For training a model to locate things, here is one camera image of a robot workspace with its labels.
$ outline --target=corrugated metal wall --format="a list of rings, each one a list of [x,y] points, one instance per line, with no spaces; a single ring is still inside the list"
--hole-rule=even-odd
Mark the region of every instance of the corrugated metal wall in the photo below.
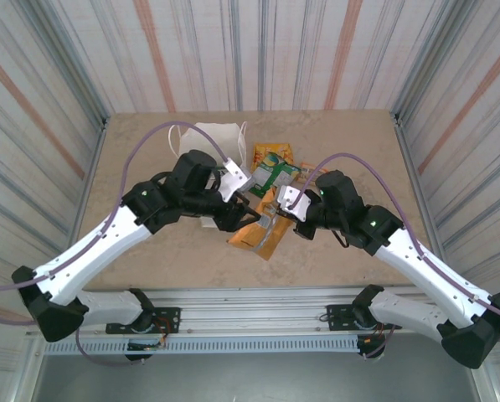
[[[44,0],[110,113],[389,109],[445,0]]]
[[[498,292],[500,0],[468,5],[424,89],[398,112],[448,262]]]
[[[75,97],[20,3],[0,2],[0,285],[18,266],[65,249],[101,123]],[[0,317],[27,315],[17,292],[0,292]],[[23,334],[0,325],[0,395]]]

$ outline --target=marble surface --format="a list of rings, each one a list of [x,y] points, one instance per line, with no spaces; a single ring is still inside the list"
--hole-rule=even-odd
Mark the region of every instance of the marble surface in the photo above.
[[[201,112],[119,114],[111,118],[90,192],[81,234],[105,218],[116,201],[123,163],[151,128],[170,120],[248,121],[246,144],[251,161],[254,142],[289,142],[295,162],[319,163],[336,152],[359,155],[384,177],[421,239],[427,243],[415,196],[387,111]],[[175,156],[168,131],[150,138],[131,163],[126,191],[153,174],[171,170]],[[327,166],[350,176],[366,204],[394,208],[378,182],[354,161]],[[231,236],[203,229],[198,219],[181,218],[106,267],[90,289],[174,287],[360,286],[405,284],[407,279],[361,250],[341,248],[332,234],[318,231],[314,241],[291,229],[270,261],[226,244]]]

